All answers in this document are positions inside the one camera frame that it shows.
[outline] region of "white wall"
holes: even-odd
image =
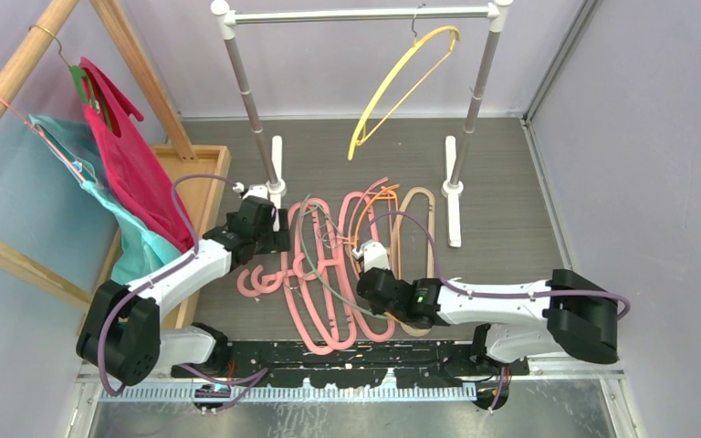
[[[0,68],[47,0],[0,0]],[[89,57],[142,109],[149,141],[162,129],[89,2],[59,35],[69,60]],[[18,95],[25,114],[81,119],[66,67],[53,45]],[[113,218],[82,192],[36,136],[7,112],[0,122],[0,239],[91,290],[114,231]],[[80,359],[81,313],[0,271],[0,437],[56,437],[68,425]]]
[[[413,7],[414,0],[229,0],[240,12]],[[434,0],[429,6],[483,5]],[[133,21],[185,117],[245,116],[211,0],[127,0]],[[517,0],[499,43],[481,115],[528,108],[581,0]],[[484,19],[418,20],[420,36],[456,25],[455,53],[397,114],[465,117],[487,36]],[[410,21],[246,25],[238,45],[258,109],[265,116],[355,116],[412,45]],[[384,114],[439,59],[447,37],[422,49],[383,98]]]
[[[603,2],[534,127],[648,435],[701,437],[701,2]]]

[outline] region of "turquoise garment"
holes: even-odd
[[[154,272],[181,255],[175,246],[149,230],[141,219],[125,210],[114,197],[108,188],[98,146],[87,124],[48,116],[31,115],[29,118],[34,125],[44,129],[47,138],[85,177],[85,182],[79,182],[81,188],[117,219],[122,231],[122,256],[111,271],[112,280],[124,285]]]

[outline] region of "pink shirt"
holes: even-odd
[[[102,112],[84,106],[100,150],[100,158],[114,196],[128,211],[141,219],[154,233],[161,235],[181,252],[189,250],[192,235],[183,224],[171,201],[171,180],[130,119],[143,121],[138,109],[111,83],[93,63],[83,57],[79,63],[98,87],[109,108],[111,130]]]

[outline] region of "wooden base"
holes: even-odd
[[[197,158],[190,162],[181,161],[171,145],[153,144],[152,149],[171,181],[192,173],[211,173],[213,175],[226,176],[229,171],[230,153],[226,146],[194,145],[193,149]],[[219,203],[222,201],[224,187],[225,184],[223,182],[210,178],[188,180],[179,185],[179,196],[181,196],[184,208],[186,208],[186,212],[189,214],[197,234],[201,235],[216,225],[216,217],[219,214]],[[99,284],[110,278],[111,268],[119,258],[121,251],[120,232],[118,231],[100,270]],[[178,308],[175,308],[173,312],[165,317],[162,327],[165,329],[180,329],[192,324],[194,309],[197,307],[197,297],[198,294],[195,293],[187,298]]]

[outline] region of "clothing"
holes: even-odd
[[[44,130],[47,138],[67,160],[81,166],[86,181],[79,182],[79,185],[117,219],[122,235],[122,255],[111,270],[112,280],[124,285],[156,271],[181,254],[170,242],[127,211],[108,189],[103,162],[87,124],[48,116],[31,115],[28,118]]]
[[[84,107],[111,191],[150,230],[180,251],[189,250],[192,235],[171,201],[171,180],[130,119],[133,115],[142,121],[143,116],[88,59],[83,57],[79,66],[87,71],[109,109],[111,129],[99,109]]]

